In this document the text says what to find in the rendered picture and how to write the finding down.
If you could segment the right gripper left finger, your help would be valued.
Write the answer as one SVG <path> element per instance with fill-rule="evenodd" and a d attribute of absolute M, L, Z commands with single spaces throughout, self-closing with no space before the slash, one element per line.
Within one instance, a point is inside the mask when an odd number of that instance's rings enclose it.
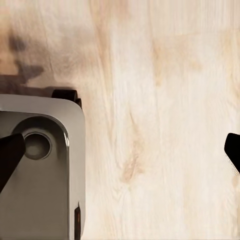
<path fill-rule="evenodd" d="M 0 138 L 0 193 L 26 153 L 22 133 Z"/>

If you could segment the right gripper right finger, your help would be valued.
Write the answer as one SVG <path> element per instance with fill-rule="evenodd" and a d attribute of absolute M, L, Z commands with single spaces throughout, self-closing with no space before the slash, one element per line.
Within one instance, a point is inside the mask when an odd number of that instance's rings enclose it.
<path fill-rule="evenodd" d="M 240 172 L 240 134 L 229 133 L 227 135 L 224 151 Z"/>

